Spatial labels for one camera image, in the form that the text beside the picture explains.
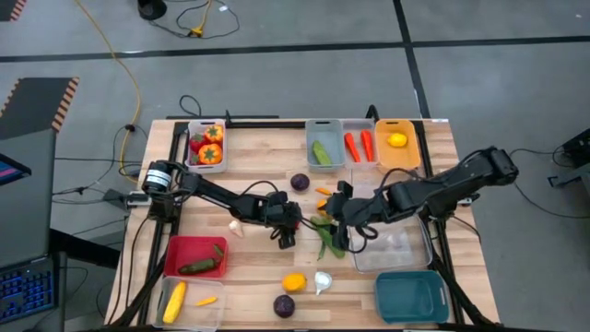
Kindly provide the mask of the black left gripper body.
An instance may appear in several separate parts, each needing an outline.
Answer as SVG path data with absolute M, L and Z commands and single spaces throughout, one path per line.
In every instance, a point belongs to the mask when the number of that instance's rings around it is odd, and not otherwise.
M 262 216 L 266 226 L 297 230 L 301 223 L 301 208 L 289 199 L 285 191 L 268 193 L 263 204 Z

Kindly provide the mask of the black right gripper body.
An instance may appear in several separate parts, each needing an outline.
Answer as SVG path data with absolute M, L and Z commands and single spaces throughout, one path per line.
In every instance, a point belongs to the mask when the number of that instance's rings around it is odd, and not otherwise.
M 384 212 L 384 205 L 377 198 L 332 196 L 327 199 L 325 212 L 339 226 L 357 227 L 380 219 Z

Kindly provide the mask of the yellow-orange round fruit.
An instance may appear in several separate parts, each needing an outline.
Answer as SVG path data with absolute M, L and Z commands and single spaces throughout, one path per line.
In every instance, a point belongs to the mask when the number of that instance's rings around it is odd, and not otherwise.
M 307 278 L 303 273 L 289 273 L 282 279 L 282 288 L 286 292 L 304 291 Z

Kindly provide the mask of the white garlic bulb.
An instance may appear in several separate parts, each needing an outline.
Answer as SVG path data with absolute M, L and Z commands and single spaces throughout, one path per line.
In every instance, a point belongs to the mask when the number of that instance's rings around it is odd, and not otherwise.
M 332 285 L 332 277 L 330 274 L 318 271 L 314 275 L 315 294 L 319 296 L 323 291 L 328 290 Z

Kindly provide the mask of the orange carrot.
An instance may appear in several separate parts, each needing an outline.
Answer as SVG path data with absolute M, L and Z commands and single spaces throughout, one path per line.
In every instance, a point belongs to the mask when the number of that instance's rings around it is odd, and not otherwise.
M 360 154 L 356 148 L 354 136 L 351 133 L 344 135 L 345 147 L 354 162 L 360 162 Z
M 372 132 L 369 130 L 362 130 L 360 132 L 360 140 L 361 140 L 367 161 L 374 162 Z

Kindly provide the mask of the light green cucumber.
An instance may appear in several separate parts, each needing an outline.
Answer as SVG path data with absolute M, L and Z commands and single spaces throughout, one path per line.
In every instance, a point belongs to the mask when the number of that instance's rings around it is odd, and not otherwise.
M 319 140 L 314 140 L 312 144 L 313 155 L 321 166 L 329 166 L 332 160 L 329 157 L 324 145 Z

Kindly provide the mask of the dark green jalapeno pepper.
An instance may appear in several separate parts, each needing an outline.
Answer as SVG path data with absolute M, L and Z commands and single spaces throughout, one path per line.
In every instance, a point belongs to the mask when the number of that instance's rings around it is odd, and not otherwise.
M 190 276 L 214 270 L 217 268 L 217 266 L 218 261 L 216 259 L 207 258 L 204 260 L 193 262 L 191 264 L 184 265 L 180 267 L 177 270 L 177 272 L 180 275 Z

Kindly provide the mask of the orange bell pepper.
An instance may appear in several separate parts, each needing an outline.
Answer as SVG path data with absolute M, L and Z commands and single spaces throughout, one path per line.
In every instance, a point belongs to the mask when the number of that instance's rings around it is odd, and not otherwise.
M 204 165 L 220 164 L 223 161 L 223 149 L 219 144 L 202 146 L 198 151 L 198 162 Z
M 224 140 L 224 126 L 221 124 L 209 125 L 204 131 L 205 139 L 210 143 L 221 144 Z

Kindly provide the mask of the red tomato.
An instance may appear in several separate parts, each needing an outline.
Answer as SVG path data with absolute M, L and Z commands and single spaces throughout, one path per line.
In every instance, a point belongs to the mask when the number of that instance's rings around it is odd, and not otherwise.
M 200 133 L 193 134 L 189 139 L 189 148 L 197 154 L 201 147 L 208 144 L 207 138 Z

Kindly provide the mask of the yellow corn cob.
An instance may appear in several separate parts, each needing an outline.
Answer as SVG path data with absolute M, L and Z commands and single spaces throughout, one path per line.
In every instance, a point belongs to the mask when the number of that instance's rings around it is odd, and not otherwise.
M 185 281 L 180 281 L 171 293 L 171 297 L 167 303 L 165 312 L 162 316 L 162 322 L 164 324 L 172 324 L 180 314 L 183 306 L 184 296 L 187 290 L 187 284 Z

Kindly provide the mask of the silver left arm base block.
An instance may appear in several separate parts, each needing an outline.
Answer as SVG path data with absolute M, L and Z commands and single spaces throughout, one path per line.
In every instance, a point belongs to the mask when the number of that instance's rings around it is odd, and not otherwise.
M 151 198 L 141 191 L 132 191 L 124 199 L 127 208 L 149 207 Z

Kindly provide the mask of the small clear acrylic bin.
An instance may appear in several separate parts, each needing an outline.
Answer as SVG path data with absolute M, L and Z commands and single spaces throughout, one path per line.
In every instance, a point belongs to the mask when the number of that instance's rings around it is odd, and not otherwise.
M 417 171 L 394 168 L 386 171 L 385 174 L 375 170 L 352 171 L 351 180 L 353 187 L 352 198 L 377 198 L 383 203 L 383 213 L 388 214 L 391 206 L 386 196 L 387 186 L 409 180 L 424 180 L 424 177 L 420 176 Z

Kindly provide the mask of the large clear acrylic bin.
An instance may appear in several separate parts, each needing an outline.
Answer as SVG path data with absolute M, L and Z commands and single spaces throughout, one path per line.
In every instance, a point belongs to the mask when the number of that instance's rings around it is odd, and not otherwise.
M 357 251 L 353 255 L 355 268 L 360 273 L 372 273 L 393 270 L 423 269 L 432 260 L 432 250 L 428 233 L 418 217 L 409 217 L 393 223 L 373 223 L 377 238 L 368 240 L 365 249 L 364 240 L 349 228 L 350 247 Z

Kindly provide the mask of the yellow plastic bin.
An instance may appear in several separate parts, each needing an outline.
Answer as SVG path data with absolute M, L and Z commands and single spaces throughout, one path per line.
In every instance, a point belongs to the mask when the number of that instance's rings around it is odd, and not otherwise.
M 407 136 L 407 145 L 403 148 L 393 148 L 387 143 L 387 138 L 393 133 Z M 379 163 L 386 169 L 402 168 L 412 170 L 421 164 L 419 143 L 415 126 L 409 120 L 382 119 L 375 125 L 375 143 Z

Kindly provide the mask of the grey-blue plastic bin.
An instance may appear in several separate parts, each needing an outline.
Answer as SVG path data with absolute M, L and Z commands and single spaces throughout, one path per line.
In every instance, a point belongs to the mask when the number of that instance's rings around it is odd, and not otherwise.
M 305 139 L 307 162 L 311 172 L 336 172 L 344 167 L 346 153 L 344 133 L 341 122 L 337 119 L 312 119 L 305 122 Z M 313 151 L 313 143 L 319 142 L 331 160 L 322 164 Z

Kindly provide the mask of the frosted translucent plastic bin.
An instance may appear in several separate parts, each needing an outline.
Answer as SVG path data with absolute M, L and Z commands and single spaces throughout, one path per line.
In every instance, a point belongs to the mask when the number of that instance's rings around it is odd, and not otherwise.
M 346 166 L 350 169 L 369 169 L 374 167 L 378 161 L 376 143 L 374 136 L 374 121 L 372 119 L 344 119 L 341 121 L 344 135 L 351 133 L 354 136 L 356 148 L 360 154 L 360 162 L 354 162 L 350 157 L 346 147 Z M 372 143 L 374 151 L 374 162 L 368 162 L 360 140 L 360 132 L 362 130 L 369 130 L 372 132 Z

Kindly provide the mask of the small white plastic bin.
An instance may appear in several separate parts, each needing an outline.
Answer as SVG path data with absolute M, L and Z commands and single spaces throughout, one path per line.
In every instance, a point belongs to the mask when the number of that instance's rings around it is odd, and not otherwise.
M 204 134 L 204 131 L 209 125 L 223 125 L 225 132 L 224 132 L 224 140 L 221 144 L 219 144 L 223 149 L 223 161 L 220 164 L 213 164 L 213 165 L 191 165 L 189 162 L 189 157 L 193 153 L 192 150 L 189 148 L 189 139 L 193 134 L 200 133 Z M 188 124 L 188 137 L 187 137 L 187 152 L 186 156 L 184 157 L 184 165 L 188 168 L 190 172 L 197 172 L 197 173 L 216 173 L 216 172 L 225 172 L 227 169 L 227 135 L 226 135 L 226 126 L 225 122 L 221 119 L 207 119 L 207 120 L 193 120 Z

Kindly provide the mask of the teal plastic bin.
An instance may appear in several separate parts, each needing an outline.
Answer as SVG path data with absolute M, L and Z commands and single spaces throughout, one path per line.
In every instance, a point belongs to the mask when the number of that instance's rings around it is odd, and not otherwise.
M 450 316 L 443 279 L 431 270 L 381 273 L 374 298 L 378 315 L 390 325 L 446 323 Z

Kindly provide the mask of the red plastic bin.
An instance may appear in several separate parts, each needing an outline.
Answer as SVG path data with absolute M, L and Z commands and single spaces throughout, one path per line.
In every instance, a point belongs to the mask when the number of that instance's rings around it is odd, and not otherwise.
M 222 258 L 216 255 L 213 244 L 217 244 L 223 251 Z M 207 258 L 218 261 L 216 269 L 196 275 L 180 275 L 177 270 L 187 264 Z M 220 279 L 226 272 L 229 259 L 229 247 L 224 237 L 206 236 L 173 236 L 167 250 L 164 275 L 167 277 L 192 277 L 201 279 Z

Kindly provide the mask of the translucent plastic tub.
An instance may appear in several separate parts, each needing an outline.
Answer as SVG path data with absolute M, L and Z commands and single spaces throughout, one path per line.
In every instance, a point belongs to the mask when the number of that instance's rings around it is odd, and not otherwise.
M 162 316 L 175 286 L 185 281 L 187 290 L 183 306 L 172 324 L 164 324 Z M 200 300 L 218 297 L 206 306 L 196 306 Z M 225 310 L 226 292 L 222 283 L 206 279 L 165 277 L 162 281 L 161 296 L 153 326 L 168 330 L 190 330 L 194 332 L 216 332 L 222 323 Z

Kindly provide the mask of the grey metal stand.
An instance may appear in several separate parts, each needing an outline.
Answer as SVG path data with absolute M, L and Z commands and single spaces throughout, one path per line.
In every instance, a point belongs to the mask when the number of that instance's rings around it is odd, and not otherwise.
M 590 194 L 590 162 L 561 175 L 551 176 L 548 178 L 548 181 L 551 187 L 560 187 L 572 182 L 580 181 L 585 190 Z

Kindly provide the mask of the black equipment box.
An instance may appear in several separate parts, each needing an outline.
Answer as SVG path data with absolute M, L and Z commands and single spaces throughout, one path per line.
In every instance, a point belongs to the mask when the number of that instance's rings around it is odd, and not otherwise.
M 590 128 L 566 141 L 562 147 L 563 155 L 574 168 L 590 163 Z

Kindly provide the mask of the black round stand base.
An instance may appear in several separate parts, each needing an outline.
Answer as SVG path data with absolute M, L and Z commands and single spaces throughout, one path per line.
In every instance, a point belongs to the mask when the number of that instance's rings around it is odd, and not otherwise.
M 167 12 L 164 0 L 137 0 L 139 16 L 145 20 L 155 20 L 163 17 Z

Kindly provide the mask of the grey laptop backlit keyboard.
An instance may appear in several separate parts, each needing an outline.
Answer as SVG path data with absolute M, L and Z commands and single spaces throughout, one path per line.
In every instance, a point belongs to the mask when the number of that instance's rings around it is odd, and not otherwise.
M 60 258 L 50 253 L 55 132 L 0 140 L 31 176 L 0 186 L 0 332 L 39 332 L 60 307 Z

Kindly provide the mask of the large hazard-striped black mat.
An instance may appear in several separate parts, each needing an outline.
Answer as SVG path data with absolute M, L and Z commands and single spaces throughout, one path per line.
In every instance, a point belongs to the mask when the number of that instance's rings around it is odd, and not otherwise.
M 52 129 L 59 133 L 78 77 L 20 78 L 0 109 L 0 140 Z

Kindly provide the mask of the small dark tablet screen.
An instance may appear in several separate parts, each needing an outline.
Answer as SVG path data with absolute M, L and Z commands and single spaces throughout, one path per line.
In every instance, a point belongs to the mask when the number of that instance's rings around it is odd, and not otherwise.
M 31 176 L 31 169 L 0 153 L 0 186 Z

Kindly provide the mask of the small hazard-striped black mat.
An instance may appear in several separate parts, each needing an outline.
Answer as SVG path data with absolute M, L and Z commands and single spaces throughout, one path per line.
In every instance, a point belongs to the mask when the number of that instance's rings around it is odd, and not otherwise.
M 0 0 L 0 22 L 17 21 L 27 4 L 27 0 Z

